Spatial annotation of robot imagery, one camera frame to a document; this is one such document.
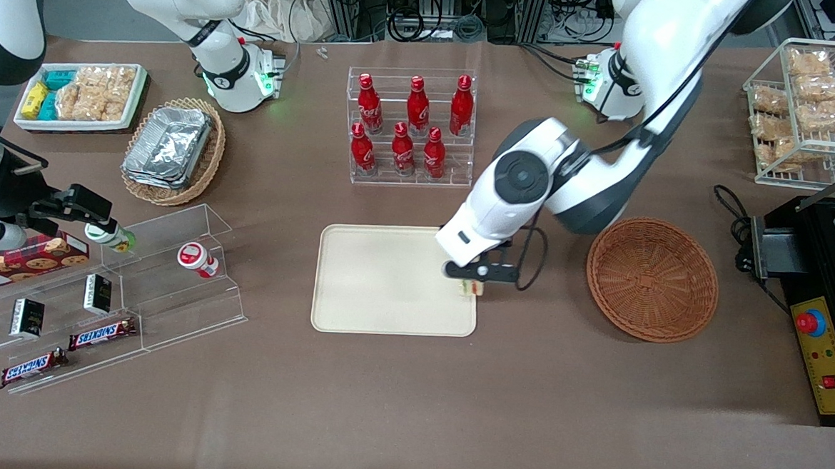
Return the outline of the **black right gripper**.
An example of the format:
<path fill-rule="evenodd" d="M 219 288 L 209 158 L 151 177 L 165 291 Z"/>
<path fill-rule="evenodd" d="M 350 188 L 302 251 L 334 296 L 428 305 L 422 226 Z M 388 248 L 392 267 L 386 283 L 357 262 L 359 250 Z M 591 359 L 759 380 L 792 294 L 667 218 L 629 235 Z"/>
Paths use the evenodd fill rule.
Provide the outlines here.
<path fill-rule="evenodd" d="M 41 172 L 15 174 L 25 165 L 22 159 L 10 158 L 0 163 L 0 221 L 57 235 L 59 225 L 50 219 L 97 224 L 98 218 L 111 218 L 112 202 L 78 183 L 63 191 L 63 205 L 57 206 L 54 196 L 60 190 L 50 187 Z"/>

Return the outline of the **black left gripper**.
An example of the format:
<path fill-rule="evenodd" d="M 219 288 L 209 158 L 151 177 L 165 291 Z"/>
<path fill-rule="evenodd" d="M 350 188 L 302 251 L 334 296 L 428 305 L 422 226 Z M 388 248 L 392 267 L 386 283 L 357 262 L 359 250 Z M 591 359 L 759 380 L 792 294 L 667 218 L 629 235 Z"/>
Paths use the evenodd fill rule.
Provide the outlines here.
<path fill-rule="evenodd" d="M 512 244 L 513 240 L 507 239 L 505 242 L 499 243 L 488 251 L 483 251 L 471 261 L 471 265 L 475 265 L 476 267 L 485 265 L 488 268 L 493 268 L 494 266 L 501 266 L 501 268 L 513 267 L 513 263 L 508 259 Z"/>

